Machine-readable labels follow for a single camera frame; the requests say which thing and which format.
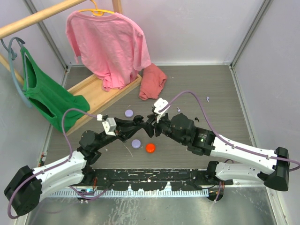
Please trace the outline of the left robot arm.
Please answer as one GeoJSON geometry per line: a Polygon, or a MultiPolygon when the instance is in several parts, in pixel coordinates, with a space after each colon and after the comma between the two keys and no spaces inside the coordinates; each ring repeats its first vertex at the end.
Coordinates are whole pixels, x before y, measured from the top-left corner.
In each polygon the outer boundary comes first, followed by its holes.
{"type": "Polygon", "coordinates": [[[125,142],[140,129],[153,134],[146,122],[137,123],[129,120],[116,120],[115,125],[103,122],[104,131],[96,133],[88,130],[82,134],[79,148],[45,166],[29,168],[21,167],[4,190],[8,199],[7,214],[16,219],[32,211],[43,199],[61,188],[81,183],[90,185],[94,180],[91,165],[101,153],[99,149],[120,140],[125,142]]]}

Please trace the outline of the orange earbud case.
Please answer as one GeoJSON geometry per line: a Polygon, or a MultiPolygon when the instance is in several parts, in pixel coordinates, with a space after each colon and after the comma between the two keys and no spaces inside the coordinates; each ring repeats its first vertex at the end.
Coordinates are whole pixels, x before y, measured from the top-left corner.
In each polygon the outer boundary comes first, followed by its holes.
{"type": "Polygon", "coordinates": [[[152,143],[149,143],[149,144],[146,145],[146,151],[148,153],[153,153],[155,151],[155,149],[156,149],[156,147],[152,143]]]}

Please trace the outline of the black earbud case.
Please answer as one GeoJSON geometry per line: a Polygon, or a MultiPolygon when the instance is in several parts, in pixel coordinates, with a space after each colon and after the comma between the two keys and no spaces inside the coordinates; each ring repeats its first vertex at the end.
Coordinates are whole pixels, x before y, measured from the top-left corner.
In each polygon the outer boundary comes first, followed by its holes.
{"type": "Polygon", "coordinates": [[[141,124],[141,123],[144,123],[144,117],[141,116],[141,115],[136,115],[134,118],[133,118],[133,123],[135,126],[141,124]]]}

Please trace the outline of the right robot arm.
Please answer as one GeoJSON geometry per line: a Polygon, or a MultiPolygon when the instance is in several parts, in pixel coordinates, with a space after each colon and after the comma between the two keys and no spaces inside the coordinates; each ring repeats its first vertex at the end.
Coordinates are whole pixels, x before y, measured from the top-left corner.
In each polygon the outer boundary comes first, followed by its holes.
{"type": "Polygon", "coordinates": [[[158,120],[155,114],[151,114],[147,121],[137,115],[133,120],[116,118],[115,122],[117,135],[125,140],[144,129],[149,137],[164,134],[196,155],[235,161],[232,166],[217,161],[209,162],[205,178],[212,185],[227,180],[253,180],[276,191],[289,189],[289,153],[285,148],[266,150],[235,142],[196,127],[194,121],[182,113],[171,119],[166,114],[158,120]]]}

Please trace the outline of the lilac earbud case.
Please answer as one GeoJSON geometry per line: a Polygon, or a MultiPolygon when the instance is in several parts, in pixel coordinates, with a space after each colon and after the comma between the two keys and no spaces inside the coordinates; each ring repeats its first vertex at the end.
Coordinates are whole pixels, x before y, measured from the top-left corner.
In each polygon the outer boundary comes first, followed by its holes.
{"type": "Polygon", "coordinates": [[[131,109],[127,109],[124,114],[127,118],[131,118],[133,117],[134,112],[131,109]]]}
{"type": "Polygon", "coordinates": [[[131,146],[132,146],[134,149],[138,149],[138,148],[140,148],[140,146],[141,146],[141,141],[138,140],[138,139],[134,139],[134,140],[131,142],[131,146]]]}

